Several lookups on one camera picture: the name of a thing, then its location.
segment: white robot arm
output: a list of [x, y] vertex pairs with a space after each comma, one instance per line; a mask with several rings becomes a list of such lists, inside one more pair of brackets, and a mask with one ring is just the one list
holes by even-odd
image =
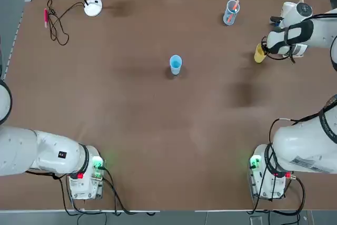
[[325, 14], [311, 14], [309, 5], [292, 6], [283, 14], [280, 26], [269, 33], [265, 53], [287, 55], [291, 52], [296, 56], [303, 55], [307, 46], [330, 48], [331, 62], [337, 71], [337, 8]]
[[[312, 16], [311, 7], [303, 0], [286, 2], [278, 22], [262, 45], [265, 54], [285, 57], [291, 52], [296, 56], [302, 55], [307, 46], [330, 48], [332, 66], [337, 71], [337, 9]], [[250, 158], [252, 196], [282, 198], [285, 176], [291, 171], [337, 173], [336, 134], [337, 97], [319, 113], [279, 128], [271, 143], [259, 145]]]
[[[12, 95], [0, 81], [0, 124], [9, 116]], [[102, 196], [104, 163], [97, 149], [67, 137], [41, 131], [0, 126], [0, 176], [29, 169], [69, 174], [74, 199]]]
[[282, 198], [291, 171], [337, 173], [336, 133], [337, 96], [319, 113], [279, 128], [271, 144], [257, 146], [250, 158], [252, 195]]

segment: tabletop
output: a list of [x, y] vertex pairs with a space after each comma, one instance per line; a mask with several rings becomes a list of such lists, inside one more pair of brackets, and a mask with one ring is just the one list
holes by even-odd
[[[98, 17], [77, 7], [62, 18], [65, 46], [44, 28], [47, 1], [24, 9], [6, 76], [13, 94], [6, 125], [94, 145], [131, 210], [252, 209], [248, 160], [268, 142], [272, 121], [315, 113], [336, 92], [329, 49], [310, 48], [296, 64], [254, 62], [270, 16], [298, 0], [240, 0], [230, 27], [222, 21], [228, 0], [102, 0]], [[61, 14], [77, 1], [53, 5]], [[314, 14], [331, 9], [329, 0], [305, 2]], [[177, 77], [173, 54], [183, 59]], [[337, 209], [336, 175], [296, 175], [305, 209]], [[0, 189], [3, 210], [63, 209], [50, 178], [1, 177]], [[113, 209], [107, 189], [78, 206]], [[300, 194], [294, 183], [285, 199], [259, 208], [297, 209]]]

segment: yellow cup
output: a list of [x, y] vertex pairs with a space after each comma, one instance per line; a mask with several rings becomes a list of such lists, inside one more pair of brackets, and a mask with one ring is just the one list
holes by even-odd
[[266, 55], [264, 54], [262, 48], [261, 48], [261, 43], [259, 43], [256, 46], [255, 54], [254, 54], [254, 60], [257, 63], [262, 63], [262, 61], [265, 59]]

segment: black band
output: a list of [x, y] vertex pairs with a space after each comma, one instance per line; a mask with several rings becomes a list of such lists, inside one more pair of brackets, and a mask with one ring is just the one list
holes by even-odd
[[265, 148], [264, 150], [264, 161], [266, 163], [266, 167], [268, 169], [268, 171], [273, 174], [275, 177], [277, 178], [282, 178], [285, 176], [285, 173], [286, 173], [286, 170], [284, 170], [280, 165], [279, 163], [277, 162], [277, 159], [276, 159], [276, 154], [274, 153], [273, 154], [273, 159], [274, 159], [274, 162], [275, 162], [275, 167], [272, 166], [271, 164], [271, 159], [269, 160], [268, 159], [268, 156], [269, 156], [269, 150], [271, 148], [271, 144], [267, 144], [267, 147]]
[[295, 60], [293, 58], [293, 46], [288, 43], [288, 32], [289, 32], [289, 26], [285, 28], [284, 30], [284, 43], [289, 46], [289, 51], [287, 52], [288, 56], [290, 57], [290, 60], [295, 63]]
[[319, 113], [319, 118], [321, 122], [322, 129], [326, 133], [326, 135], [337, 144], [337, 135], [332, 131], [332, 129], [329, 127], [328, 122], [326, 121], [324, 109], [322, 109]]
[[86, 169], [88, 169], [88, 165], [89, 165], [89, 150], [85, 145], [83, 145], [81, 143], [79, 143], [79, 145], [82, 146], [82, 148], [84, 149], [85, 159], [84, 159], [84, 163], [83, 163], [82, 167], [79, 169], [79, 171], [77, 171], [76, 173], [70, 174], [70, 177], [72, 179], [77, 179], [77, 176], [78, 176], [79, 173], [85, 173]]
[[9, 117], [9, 115], [12, 111], [13, 98], [12, 98], [12, 93], [11, 93], [10, 89], [8, 88], [7, 84], [3, 80], [0, 80], [0, 86], [3, 86], [7, 90], [8, 94], [9, 94], [9, 98], [11, 100], [11, 104], [9, 106], [8, 113], [6, 114], [6, 116], [3, 119], [0, 120], [0, 125], [1, 125], [7, 120], [7, 118]]

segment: cup holding pens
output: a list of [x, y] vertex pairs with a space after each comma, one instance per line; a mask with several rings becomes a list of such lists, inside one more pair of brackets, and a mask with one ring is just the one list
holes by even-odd
[[223, 22], [227, 26], [234, 24], [235, 18], [240, 11], [240, 4], [238, 0], [229, 0], [227, 2], [226, 11], [223, 15]]

